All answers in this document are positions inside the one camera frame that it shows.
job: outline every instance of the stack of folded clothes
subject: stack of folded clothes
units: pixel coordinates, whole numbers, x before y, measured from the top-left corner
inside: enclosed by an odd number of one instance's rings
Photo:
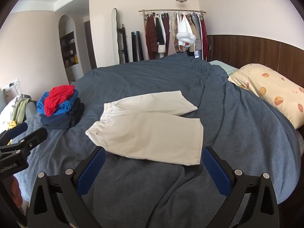
[[[37,102],[41,123],[47,130],[69,129],[80,120],[85,105],[74,86],[63,85],[45,92]]]

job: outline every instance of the headboard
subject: headboard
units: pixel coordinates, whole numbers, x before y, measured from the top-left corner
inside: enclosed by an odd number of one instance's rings
[[[241,35],[209,35],[208,62],[219,60],[235,68],[266,65],[304,87],[304,50],[271,39]],[[304,137],[304,126],[299,128]]]

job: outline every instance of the silver bolt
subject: silver bolt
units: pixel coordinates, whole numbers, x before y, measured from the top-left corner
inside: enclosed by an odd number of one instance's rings
[[[266,179],[268,179],[268,178],[269,178],[269,175],[268,175],[267,173],[264,173],[264,174],[263,174],[263,177],[265,177]]]
[[[73,173],[73,169],[67,169],[65,173],[66,175],[71,175]]]
[[[43,178],[43,177],[44,177],[44,172],[40,172],[40,173],[38,174],[38,177],[39,177],[39,178]]]
[[[240,176],[240,175],[243,174],[241,170],[235,170],[234,173],[235,173],[236,175],[238,175],[238,176]]]

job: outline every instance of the yellow pillow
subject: yellow pillow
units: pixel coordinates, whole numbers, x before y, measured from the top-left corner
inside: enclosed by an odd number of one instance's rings
[[[295,129],[304,124],[304,88],[260,64],[248,64],[228,77],[239,87],[252,91],[276,107]]]

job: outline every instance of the black folded garment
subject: black folded garment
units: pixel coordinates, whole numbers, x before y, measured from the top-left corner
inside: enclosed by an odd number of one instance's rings
[[[85,109],[85,104],[80,103],[77,111],[73,115],[69,116],[69,119],[65,119],[60,122],[55,122],[51,124],[43,124],[43,127],[46,128],[47,130],[70,129],[80,121],[84,109]]]
[[[74,115],[75,112],[78,110],[80,102],[81,102],[80,98],[77,98],[75,100],[75,103],[72,106],[72,109],[64,114],[51,115],[51,116],[47,116],[45,114],[40,114],[39,116],[41,117],[41,119],[40,119],[41,123],[43,125],[50,125],[53,123],[63,123],[65,121],[69,120],[70,116]]]

